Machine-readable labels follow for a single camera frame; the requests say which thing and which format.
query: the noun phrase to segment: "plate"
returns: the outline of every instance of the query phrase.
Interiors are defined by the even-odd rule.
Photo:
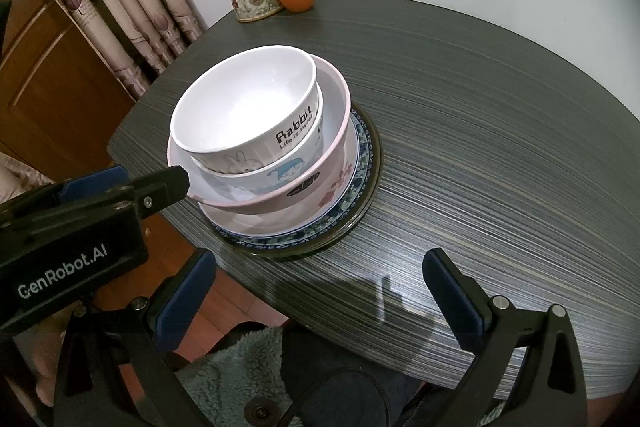
[[[351,123],[358,140],[358,156],[353,174],[339,197],[327,195],[322,211],[300,216],[296,227],[284,233],[235,233],[216,224],[219,210],[201,205],[213,232],[239,250],[264,257],[291,257],[321,250],[344,237],[363,217],[380,183],[382,173],[382,143],[369,116],[352,103]]]

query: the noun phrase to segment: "floor tile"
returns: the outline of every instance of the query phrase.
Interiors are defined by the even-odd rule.
[[[193,317],[188,333],[193,336],[195,342],[204,353],[215,346],[224,336],[224,333],[211,324],[200,312],[196,313],[196,316]]]
[[[144,220],[143,232],[150,259],[174,275],[191,256],[195,247],[161,214]]]
[[[178,355],[184,357],[189,360],[189,362],[193,362],[196,359],[199,359],[202,355],[206,354],[207,351],[200,347],[196,339],[197,333],[194,333],[194,330],[187,330],[187,334],[182,339],[180,346],[175,350]]]
[[[216,271],[216,280],[213,283],[213,288],[244,313],[249,311],[255,301],[255,295],[236,282],[222,268],[218,268]]]
[[[236,324],[251,320],[215,289],[209,290],[200,313],[223,333],[228,333]]]
[[[280,326],[287,320],[285,315],[274,310],[266,302],[261,301],[258,298],[255,299],[254,303],[249,308],[249,311],[247,311],[247,315],[249,315],[254,321],[261,322],[267,326]]]

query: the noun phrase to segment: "rabbit cartoon print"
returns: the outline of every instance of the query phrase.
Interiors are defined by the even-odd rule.
[[[244,174],[264,167],[258,160],[247,159],[242,151],[236,153],[236,156],[225,155],[225,160],[228,161],[229,174]]]
[[[291,180],[295,180],[298,176],[300,176],[304,168],[305,161],[302,158],[295,158],[279,166],[277,169],[269,172],[269,174],[267,175],[276,176],[277,174],[279,182],[290,182]]]

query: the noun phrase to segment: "wooden door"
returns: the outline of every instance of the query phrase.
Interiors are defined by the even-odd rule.
[[[133,100],[54,0],[11,0],[0,151],[56,181],[105,168]]]

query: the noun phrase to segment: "pink-rimmed bowl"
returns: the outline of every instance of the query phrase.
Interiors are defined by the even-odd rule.
[[[167,144],[167,163],[180,165],[189,175],[187,196],[198,203],[208,204],[238,214],[263,214],[282,210],[298,203],[335,171],[344,161],[344,141],[351,112],[351,95],[344,77],[324,58],[311,55],[317,68],[316,80],[324,97],[322,112],[322,156],[316,163],[283,187],[256,195],[247,190],[220,182],[219,178],[202,171],[189,153],[180,149],[171,139]]]

